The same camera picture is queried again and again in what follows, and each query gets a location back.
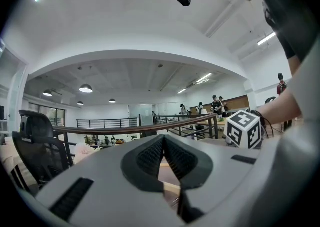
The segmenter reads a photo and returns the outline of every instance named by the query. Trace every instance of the person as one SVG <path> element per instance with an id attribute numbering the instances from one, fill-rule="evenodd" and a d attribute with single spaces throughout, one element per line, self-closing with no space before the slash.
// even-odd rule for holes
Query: person
<path id="1" fill-rule="evenodd" d="M 180 115 L 191 115 L 191 110 L 187 106 L 184 106 L 183 103 L 181 103 L 180 108 L 181 108 L 181 112 L 179 112 Z"/>
<path id="2" fill-rule="evenodd" d="M 212 97 L 213 99 L 213 103 L 211 103 L 211 111 L 213 111 L 214 113 L 218 114 L 218 115 L 222 115 L 221 113 L 221 103 L 217 100 L 217 96 L 214 95 Z"/>
<path id="3" fill-rule="evenodd" d="M 195 108 L 195 111 L 197 114 L 201 115 L 203 109 L 204 109 L 203 103 L 199 102 L 199 106 Z"/>
<path id="4" fill-rule="evenodd" d="M 228 118 L 228 115 L 226 113 L 226 109 L 225 109 L 225 106 L 227 105 L 226 102 L 222 102 L 224 98 L 222 96 L 219 96 L 219 102 L 221 104 L 221 113 L 222 113 L 222 117 L 223 118 Z"/>
<path id="5" fill-rule="evenodd" d="M 276 93 L 280 96 L 288 87 L 287 82 L 284 81 L 284 76 L 282 73 L 278 74 L 278 79 L 280 80 L 280 83 L 276 87 Z M 288 128 L 292 126 L 292 119 L 289 121 L 285 121 L 283 123 L 283 131 L 285 132 Z"/>
<path id="6" fill-rule="evenodd" d="M 263 0 L 267 23 L 276 33 L 288 59 L 292 76 L 313 48 L 319 35 L 317 0 Z M 290 88 L 281 96 L 253 113 L 271 124 L 292 120 L 301 115 Z"/>
<path id="7" fill-rule="evenodd" d="M 155 112 L 154 111 L 152 112 L 152 119 L 153 119 L 153 124 L 155 125 L 156 124 L 156 119 L 155 119 Z"/>
<path id="8" fill-rule="evenodd" d="M 157 120 L 157 114 L 156 114 L 156 112 L 154 112 L 154 124 L 156 125 L 157 122 L 158 122 L 158 120 Z"/>

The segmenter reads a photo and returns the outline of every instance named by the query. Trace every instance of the black chair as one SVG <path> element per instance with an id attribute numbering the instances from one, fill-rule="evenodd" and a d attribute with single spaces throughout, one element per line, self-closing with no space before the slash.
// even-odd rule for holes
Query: black chair
<path id="1" fill-rule="evenodd" d="M 16 150 L 39 188 L 69 168 L 64 144 L 54 136 L 47 116 L 20 110 L 20 132 L 12 132 Z"/>
<path id="2" fill-rule="evenodd" d="M 39 187 L 69 168 L 65 146 L 59 140 L 50 137 L 22 138 L 18 132 L 12 132 L 16 150 Z"/>

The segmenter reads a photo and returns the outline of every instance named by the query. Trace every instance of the glass door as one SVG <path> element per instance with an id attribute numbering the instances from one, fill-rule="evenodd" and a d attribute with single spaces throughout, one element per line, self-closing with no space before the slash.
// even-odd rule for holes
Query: glass door
<path id="1" fill-rule="evenodd" d="M 141 126 L 151 126 L 154 124 L 152 116 L 152 105 L 129 105 L 129 117 L 139 118 L 141 115 Z"/>

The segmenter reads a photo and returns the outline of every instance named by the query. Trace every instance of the human arm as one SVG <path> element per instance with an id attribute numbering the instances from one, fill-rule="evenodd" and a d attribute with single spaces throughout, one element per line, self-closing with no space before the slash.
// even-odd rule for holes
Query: human arm
<path id="1" fill-rule="evenodd" d="M 276 100 L 261 106 L 258 111 L 271 124 L 286 122 L 301 115 L 301 110 L 289 88 Z"/>

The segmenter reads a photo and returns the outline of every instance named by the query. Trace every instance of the metal railing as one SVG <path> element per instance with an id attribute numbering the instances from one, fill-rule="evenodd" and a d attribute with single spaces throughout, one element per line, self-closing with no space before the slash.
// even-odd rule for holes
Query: metal railing
<path id="1" fill-rule="evenodd" d="M 138 127 L 139 118 L 119 119 L 77 119 L 76 126 L 80 129 L 112 129 L 112 128 L 134 128 Z"/>
<path id="2" fill-rule="evenodd" d="M 148 126 L 136 126 L 136 127 L 123 127 L 123 128 L 77 128 L 77 127 L 64 127 L 64 126 L 53 126 L 54 136 L 58 137 L 63 135 L 65 144 L 66 154 L 68 156 L 69 164 L 72 166 L 72 157 L 75 155 L 71 153 L 70 146 L 76 146 L 77 143 L 69 142 L 68 133 L 78 135 L 128 135 L 128 134 L 139 134 L 139 133 L 152 133 L 161 130 L 167 130 L 178 136 L 182 137 L 194 137 L 195 139 L 203 138 L 216 138 L 219 139 L 218 134 L 218 121 L 216 114 L 208 115 L 188 115 L 188 116 L 158 116 L 161 119 L 161 124 L 148 125 Z M 204 126 L 201 130 L 195 130 L 187 126 L 192 125 Z"/>
<path id="3" fill-rule="evenodd" d="M 196 121 L 198 118 L 211 116 L 206 121 Z M 193 137 L 196 140 L 201 139 L 219 139 L 217 114 L 202 114 L 202 115 L 160 115 L 156 117 L 155 124 L 161 125 L 164 123 L 178 123 L 186 119 L 194 119 L 192 125 L 179 126 L 176 128 L 168 128 L 167 131 L 179 135 L 181 137 Z"/>

